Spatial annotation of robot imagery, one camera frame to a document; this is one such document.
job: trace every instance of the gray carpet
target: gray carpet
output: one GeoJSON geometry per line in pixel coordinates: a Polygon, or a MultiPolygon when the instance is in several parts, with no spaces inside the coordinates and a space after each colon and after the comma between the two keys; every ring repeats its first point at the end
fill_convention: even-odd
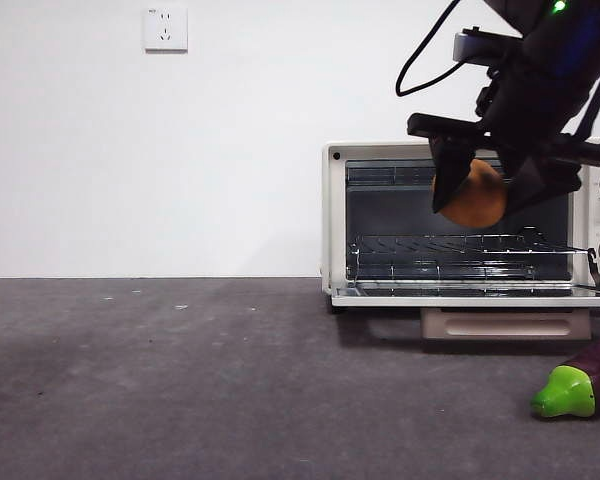
{"type": "Polygon", "coordinates": [[[600,419],[528,409],[580,346],[427,348],[311,279],[0,280],[0,480],[599,480],[600,419]]]}

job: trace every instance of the white wall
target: white wall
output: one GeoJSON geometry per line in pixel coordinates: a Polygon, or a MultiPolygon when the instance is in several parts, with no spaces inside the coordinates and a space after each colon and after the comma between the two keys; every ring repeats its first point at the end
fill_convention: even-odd
{"type": "MultiPolygon", "coordinates": [[[[471,119],[486,84],[393,96],[446,0],[181,1],[189,54],[146,55],[159,3],[0,0],[0,277],[317,275],[322,145],[471,119]]],[[[412,82],[474,24],[509,31],[461,3],[412,82]]]]}

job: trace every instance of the potato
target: potato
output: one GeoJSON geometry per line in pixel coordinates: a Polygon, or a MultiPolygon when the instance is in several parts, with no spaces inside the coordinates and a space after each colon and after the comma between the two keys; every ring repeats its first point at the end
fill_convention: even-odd
{"type": "Polygon", "coordinates": [[[506,206],[504,180],[491,165],[476,158],[471,162],[471,172],[440,213],[463,227],[486,228],[500,221],[506,206]]]}

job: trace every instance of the electrical socket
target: electrical socket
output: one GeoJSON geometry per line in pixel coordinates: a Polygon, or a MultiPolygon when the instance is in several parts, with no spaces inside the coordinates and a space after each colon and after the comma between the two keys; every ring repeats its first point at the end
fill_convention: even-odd
{"type": "Polygon", "coordinates": [[[188,50],[188,12],[186,7],[162,5],[144,13],[146,51],[186,52],[188,50]]]}

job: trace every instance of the black cable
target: black cable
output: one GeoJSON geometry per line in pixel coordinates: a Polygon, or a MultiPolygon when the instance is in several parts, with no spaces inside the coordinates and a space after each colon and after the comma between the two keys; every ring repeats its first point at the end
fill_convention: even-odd
{"type": "Polygon", "coordinates": [[[442,12],[442,15],[440,15],[440,18],[438,18],[438,21],[435,23],[433,28],[431,28],[431,30],[429,31],[427,36],[424,37],[424,40],[422,40],[420,45],[418,45],[418,48],[416,48],[415,52],[413,52],[413,55],[411,55],[409,60],[407,60],[407,63],[405,63],[404,66],[402,67],[402,70],[400,71],[400,74],[398,75],[398,80],[396,81],[396,95],[398,95],[398,97],[406,97],[407,95],[410,95],[412,93],[415,93],[415,92],[418,92],[425,88],[428,88],[432,85],[435,85],[436,83],[441,82],[442,80],[447,78],[449,75],[453,74],[456,70],[458,70],[465,63],[467,63],[466,60],[463,62],[460,62],[457,65],[454,65],[453,67],[451,67],[449,70],[447,70],[445,73],[443,73],[439,77],[437,77],[427,83],[423,83],[422,85],[418,85],[417,87],[413,87],[413,88],[410,88],[405,91],[401,90],[402,82],[404,81],[404,77],[406,76],[407,72],[411,68],[411,65],[413,65],[413,63],[418,59],[418,57],[422,54],[424,49],[427,48],[427,45],[429,45],[429,42],[431,42],[431,40],[436,35],[436,33],[438,33],[438,30],[440,30],[440,27],[442,26],[442,24],[447,20],[449,15],[451,15],[451,12],[453,12],[453,9],[458,6],[458,3],[460,3],[460,0],[453,0],[449,4],[449,6],[445,9],[445,11],[442,12]]]}

